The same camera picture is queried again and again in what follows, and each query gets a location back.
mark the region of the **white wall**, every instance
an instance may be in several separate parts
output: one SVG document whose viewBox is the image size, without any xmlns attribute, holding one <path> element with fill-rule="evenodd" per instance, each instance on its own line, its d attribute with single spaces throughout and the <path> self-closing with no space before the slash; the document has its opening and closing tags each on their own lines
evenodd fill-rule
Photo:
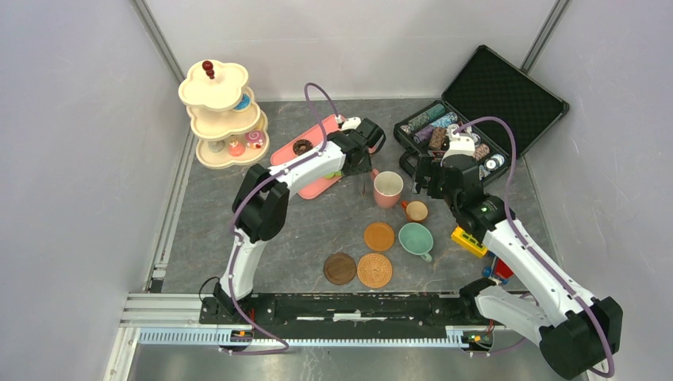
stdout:
<svg viewBox="0 0 673 381">
<path fill-rule="evenodd" d="M 673 6 L 573 2 L 533 77 L 571 112 L 529 153 L 557 255 L 624 309 L 618 379 L 670 379 Z"/>
<path fill-rule="evenodd" d="M 0 5 L 0 379 L 96 380 L 188 129 L 129 2 Z"/>
<path fill-rule="evenodd" d="M 520 65 L 553 0 L 148 0 L 184 71 L 243 64 L 257 98 L 438 97 L 481 44 Z"/>
</svg>

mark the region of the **black case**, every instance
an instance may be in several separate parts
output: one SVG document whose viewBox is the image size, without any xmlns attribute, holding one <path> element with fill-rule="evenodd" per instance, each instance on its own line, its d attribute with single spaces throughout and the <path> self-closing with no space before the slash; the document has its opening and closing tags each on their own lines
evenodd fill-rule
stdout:
<svg viewBox="0 0 673 381">
<path fill-rule="evenodd" d="M 486 45 L 481 45 L 442 93 L 441 99 L 394 126 L 395 140 L 406 149 L 400 157 L 400 167 L 412 177 L 416 173 L 416 164 L 430 157 L 428 143 L 417 144 L 413 136 L 400 127 L 438 103 L 458 114 L 463 122 L 485 116 L 500 117 L 514 132 L 517 158 L 522 157 L 570 109 L 563 99 L 543 88 Z M 472 132 L 479 134 L 482 143 L 490 147 L 490 154 L 481 159 L 479 164 L 495 153 L 506 158 L 504 165 L 484 178 L 484 185 L 487 185 L 510 167 L 510 139 L 502 126 L 491 121 L 473 126 Z"/>
</svg>

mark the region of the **pink cup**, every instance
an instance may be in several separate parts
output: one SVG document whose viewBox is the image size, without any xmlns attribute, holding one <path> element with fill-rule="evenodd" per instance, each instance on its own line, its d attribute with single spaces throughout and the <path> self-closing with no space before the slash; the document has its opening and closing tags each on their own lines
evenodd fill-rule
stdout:
<svg viewBox="0 0 673 381">
<path fill-rule="evenodd" d="M 402 195 L 402 188 L 404 188 L 404 181 L 402 177 L 395 172 L 380 172 L 372 169 L 371 179 L 374 180 L 374 200 L 376 205 L 383 209 L 390 209 L 397 205 L 400 196 Z"/>
</svg>

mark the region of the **yellow toy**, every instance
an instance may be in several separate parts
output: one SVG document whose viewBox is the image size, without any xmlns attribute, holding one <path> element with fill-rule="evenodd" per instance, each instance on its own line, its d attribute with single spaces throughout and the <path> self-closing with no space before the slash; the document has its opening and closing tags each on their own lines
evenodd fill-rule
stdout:
<svg viewBox="0 0 673 381">
<path fill-rule="evenodd" d="M 463 246 L 474 254 L 477 258 L 483 258 L 488 252 L 488 248 L 483 244 L 479 243 L 473 236 L 468 233 L 465 233 L 465 230 L 458 226 L 456 230 L 451 234 L 451 239 L 454 240 L 460 246 Z"/>
</svg>

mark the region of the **green item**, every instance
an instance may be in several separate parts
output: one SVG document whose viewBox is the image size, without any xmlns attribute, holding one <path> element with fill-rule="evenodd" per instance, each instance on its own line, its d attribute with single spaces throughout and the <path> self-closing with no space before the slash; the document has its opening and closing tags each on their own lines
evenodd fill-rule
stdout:
<svg viewBox="0 0 673 381">
<path fill-rule="evenodd" d="M 433 235 L 421 224 L 410 222 L 404 225 L 398 234 L 402 247 L 415 256 L 421 256 L 425 262 L 432 262 L 429 252 L 433 248 Z"/>
<path fill-rule="evenodd" d="M 330 179 L 333 179 L 333 178 L 336 177 L 336 176 L 341 176 L 341 171 L 336 171 L 336 172 L 328 173 L 328 174 L 325 175 L 324 177 L 325 177 L 327 180 L 330 180 Z"/>
</svg>

